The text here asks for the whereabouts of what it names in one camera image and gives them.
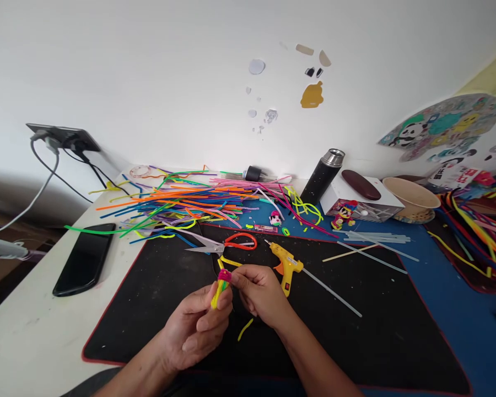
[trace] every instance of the scissors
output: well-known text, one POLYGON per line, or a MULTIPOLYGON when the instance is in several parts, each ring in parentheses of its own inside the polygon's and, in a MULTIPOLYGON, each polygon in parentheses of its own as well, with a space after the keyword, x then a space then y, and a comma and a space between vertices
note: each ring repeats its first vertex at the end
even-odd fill
POLYGON ((240 248, 242 250, 247 250, 247 251, 253 251, 257 248, 257 240, 255 239, 254 236, 248 233, 236 233, 230 237, 228 237, 224 243, 217 243, 213 240, 210 240, 206 237, 200 236, 200 235, 195 235, 195 238, 198 239, 202 244, 204 244, 203 247, 196 247, 196 248, 186 248, 186 251, 194 251, 194 252, 203 252, 203 253, 215 253, 222 255, 224 253, 224 249, 228 246, 230 247, 235 247, 235 248, 240 248), (250 240, 252 240, 252 243, 231 243, 231 241, 237 237, 240 236, 245 236, 248 237, 250 240))

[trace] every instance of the glue gun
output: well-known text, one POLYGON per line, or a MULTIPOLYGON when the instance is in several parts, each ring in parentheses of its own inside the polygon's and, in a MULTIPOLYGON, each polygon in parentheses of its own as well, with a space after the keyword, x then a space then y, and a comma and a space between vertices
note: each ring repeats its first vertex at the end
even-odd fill
POLYGON ((270 243, 265 240, 267 244, 270 246, 272 250, 272 254, 277 256, 281 263, 274 267, 277 272, 283 276, 283 280, 281 281, 281 288, 285 293, 285 296, 288 298, 290 295, 290 286, 292 284, 292 272, 299 273, 303 270, 303 263, 301 261, 294 260, 294 255, 285 250, 282 246, 276 243, 270 243))

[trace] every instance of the bowl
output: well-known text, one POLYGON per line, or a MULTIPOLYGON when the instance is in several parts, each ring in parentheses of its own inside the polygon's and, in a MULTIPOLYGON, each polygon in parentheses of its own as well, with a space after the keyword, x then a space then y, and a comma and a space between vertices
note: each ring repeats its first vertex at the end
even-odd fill
POLYGON ((441 206, 435 194, 406 179, 384 178, 382 184, 404 204, 405 208, 397 212, 398 216, 411 217, 441 206))

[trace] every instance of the thermos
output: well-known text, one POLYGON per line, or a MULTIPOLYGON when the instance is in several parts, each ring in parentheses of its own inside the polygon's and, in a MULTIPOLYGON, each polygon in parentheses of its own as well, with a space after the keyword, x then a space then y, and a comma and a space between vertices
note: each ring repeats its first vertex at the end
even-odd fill
POLYGON ((303 202, 312 205, 318 204, 321 196, 323 196, 338 171, 340 171, 345 156, 346 154, 339 149, 329 149, 318 162, 305 186, 305 190, 301 194, 303 202))

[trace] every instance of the power outlet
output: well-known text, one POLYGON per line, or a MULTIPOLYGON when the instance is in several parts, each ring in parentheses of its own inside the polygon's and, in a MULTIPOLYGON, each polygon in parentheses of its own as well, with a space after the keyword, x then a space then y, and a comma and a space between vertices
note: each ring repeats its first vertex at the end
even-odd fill
POLYGON ((32 123, 27 123, 26 125, 33 131, 33 133, 40 130, 46 131, 52 138, 58 140, 61 143, 61 147, 65 149, 71 149, 72 142, 75 140, 80 140, 84 143, 85 151, 101 152, 101 148, 98 146, 96 141, 85 130, 32 123))

